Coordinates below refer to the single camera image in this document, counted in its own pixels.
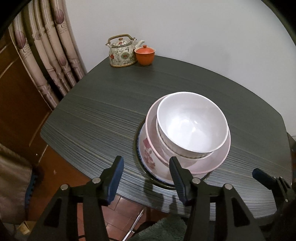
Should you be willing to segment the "large pink bowl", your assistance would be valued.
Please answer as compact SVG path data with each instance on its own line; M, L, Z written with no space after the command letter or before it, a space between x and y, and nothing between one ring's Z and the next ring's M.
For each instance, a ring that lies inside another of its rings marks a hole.
M156 120L157 120L157 109L160 102L164 97L156 100L149 111L145 119L145 132L147 141L151 146L152 152L156 156L156 159L165 166L169 165L169 159L173 156L170 152L166 152L159 141L159 137L156 132ZM231 147L231 135L228 135L226 142L218 150L214 151L213 154L202 160L190 160L176 156L183 168L189 169L193 174L208 173L218 168L229 154Z

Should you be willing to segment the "white bowl blue pattern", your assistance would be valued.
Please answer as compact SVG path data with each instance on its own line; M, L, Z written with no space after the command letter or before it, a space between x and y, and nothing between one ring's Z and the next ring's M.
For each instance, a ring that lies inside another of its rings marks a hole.
M227 119L210 99L194 92L167 95L157 108L159 136L179 156L199 159L224 145Z

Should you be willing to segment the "grey fluffy cloth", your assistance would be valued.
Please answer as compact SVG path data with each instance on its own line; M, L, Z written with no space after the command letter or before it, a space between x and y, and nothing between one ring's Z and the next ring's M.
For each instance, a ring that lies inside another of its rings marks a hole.
M159 221L146 221L128 240L183 240L187 226L178 216L169 215Z

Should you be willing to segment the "brown wooden furniture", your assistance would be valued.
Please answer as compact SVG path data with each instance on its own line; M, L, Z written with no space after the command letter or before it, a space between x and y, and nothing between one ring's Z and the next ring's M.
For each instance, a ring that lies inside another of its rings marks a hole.
M1 38L1 144L36 165L47 144L40 136L51 113L29 77L9 32Z

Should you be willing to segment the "floral ceramic teapot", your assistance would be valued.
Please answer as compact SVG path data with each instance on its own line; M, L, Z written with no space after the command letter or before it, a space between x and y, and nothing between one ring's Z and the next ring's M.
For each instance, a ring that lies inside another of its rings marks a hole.
M127 67L137 62L135 49L142 46L144 40L137 40L129 34L110 37L105 44L109 48L109 63L112 67Z

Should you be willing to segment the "orange lidded cup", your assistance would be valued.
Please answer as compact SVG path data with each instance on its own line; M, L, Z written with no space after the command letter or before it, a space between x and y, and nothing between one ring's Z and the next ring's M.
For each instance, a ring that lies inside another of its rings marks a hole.
M155 49L143 45L142 47L136 48L134 52L140 65L148 66L152 64L155 56Z

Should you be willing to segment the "beige patterned curtain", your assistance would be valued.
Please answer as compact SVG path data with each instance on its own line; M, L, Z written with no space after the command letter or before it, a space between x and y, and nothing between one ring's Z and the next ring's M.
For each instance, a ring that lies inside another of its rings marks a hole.
M9 26L10 37L38 92L51 109L85 72L68 28L64 1L29 1Z

